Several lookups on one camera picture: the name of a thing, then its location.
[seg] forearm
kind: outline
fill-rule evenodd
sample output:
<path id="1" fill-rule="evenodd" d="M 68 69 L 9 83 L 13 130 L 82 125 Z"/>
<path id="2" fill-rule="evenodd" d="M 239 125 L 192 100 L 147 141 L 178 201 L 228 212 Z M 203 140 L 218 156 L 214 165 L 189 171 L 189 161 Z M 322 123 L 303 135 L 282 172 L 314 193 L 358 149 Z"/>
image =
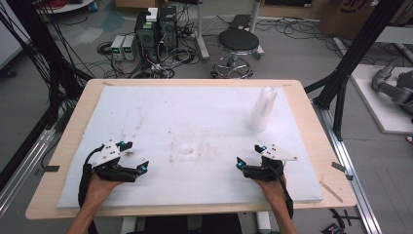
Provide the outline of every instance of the forearm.
<path id="1" fill-rule="evenodd" d="M 273 210 L 274 216 L 276 217 L 277 224 L 281 234 L 294 234 L 298 233 L 295 229 L 294 223 L 288 214 L 288 209 L 286 208 L 285 200 L 274 200 L 270 202 L 271 209 Z"/>
<path id="2" fill-rule="evenodd" d="M 100 204 L 85 204 L 76 214 L 66 234 L 86 233 L 99 208 Z"/>

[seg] human hand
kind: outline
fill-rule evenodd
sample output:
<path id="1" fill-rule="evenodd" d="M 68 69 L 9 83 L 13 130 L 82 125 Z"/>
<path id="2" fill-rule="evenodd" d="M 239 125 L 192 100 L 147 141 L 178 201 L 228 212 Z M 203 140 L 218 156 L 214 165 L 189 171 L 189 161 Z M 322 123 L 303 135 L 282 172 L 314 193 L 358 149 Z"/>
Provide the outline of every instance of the human hand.
<path id="1" fill-rule="evenodd" d="M 282 179 L 286 185 L 286 178 L 284 175 L 282 176 Z M 262 181 L 254 179 L 254 181 L 261 187 L 265 198 L 270 204 L 285 204 L 285 195 L 282 189 L 282 185 L 278 180 Z"/>
<path id="2" fill-rule="evenodd" d="M 122 183 L 123 182 L 121 181 L 107 181 L 101 179 L 97 174 L 93 174 L 89 182 L 85 205 L 100 206 L 110 195 L 112 190 Z"/>

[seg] cardboard box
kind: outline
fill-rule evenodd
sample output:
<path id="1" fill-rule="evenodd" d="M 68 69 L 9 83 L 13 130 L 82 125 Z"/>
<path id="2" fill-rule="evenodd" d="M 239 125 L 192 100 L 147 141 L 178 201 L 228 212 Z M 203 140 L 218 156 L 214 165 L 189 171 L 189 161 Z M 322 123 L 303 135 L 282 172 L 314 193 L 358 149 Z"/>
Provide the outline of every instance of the cardboard box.
<path id="1" fill-rule="evenodd" d="M 329 0 L 313 0 L 311 4 L 311 9 L 315 13 L 322 13 L 325 7 L 327 6 L 327 3 Z"/>
<path id="2" fill-rule="evenodd" d="M 118 8 L 160 8 L 163 0 L 115 0 Z"/>
<path id="3" fill-rule="evenodd" d="M 376 5 L 373 0 L 332 0 L 326 3 L 319 21 L 324 36 L 355 39 Z"/>

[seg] black metal stand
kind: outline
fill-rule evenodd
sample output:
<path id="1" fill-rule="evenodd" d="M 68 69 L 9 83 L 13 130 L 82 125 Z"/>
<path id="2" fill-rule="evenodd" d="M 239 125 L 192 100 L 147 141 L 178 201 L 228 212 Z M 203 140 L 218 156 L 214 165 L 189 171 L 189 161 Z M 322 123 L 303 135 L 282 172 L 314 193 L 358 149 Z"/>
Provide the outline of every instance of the black metal stand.
<path id="1" fill-rule="evenodd" d="M 314 99 L 314 104 L 319 105 L 323 109 L 328 109 L 330 103 L 337 96 L 333 131 L 339 140 L 342 140 L 341 124 L 347 82 L 359 62 L 380 36 L 403 2 L 404 0 L 380 1 L 336 69 L 329 76 L 305 88 L 306 93 L 309 93 L 324 86 L 319 96 Z"/>

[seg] white bracket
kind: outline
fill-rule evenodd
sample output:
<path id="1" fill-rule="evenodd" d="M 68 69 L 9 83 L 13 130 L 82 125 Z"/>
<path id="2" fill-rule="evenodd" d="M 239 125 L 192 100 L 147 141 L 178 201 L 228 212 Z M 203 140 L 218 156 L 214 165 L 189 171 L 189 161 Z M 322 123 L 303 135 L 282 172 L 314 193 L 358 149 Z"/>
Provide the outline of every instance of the white bracket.
<path id="1" fill-rule="evenodd" d="M 267 147 L 264 151 L 261 152 L 261 155 L 273 159 L 273 160 L 286 160 L 286 161 L 297 161 L 297 156 L 294 156 L 287 151 L 283 150 L 280 147 L 277 147 L 275 144 Z"/>
<path id="2" fill-rule="evenodd" d="M 97 156 L 94 158 L 92 162 L 93 167 L 97 167 L 104 163 L 107 163 L 111 160 L 121 157 L 121 151 L 119 150 L 118 146 L 116 146 L 114 141 L 109 141 L 105 144 L 100 152 L 98 152 Z"/>

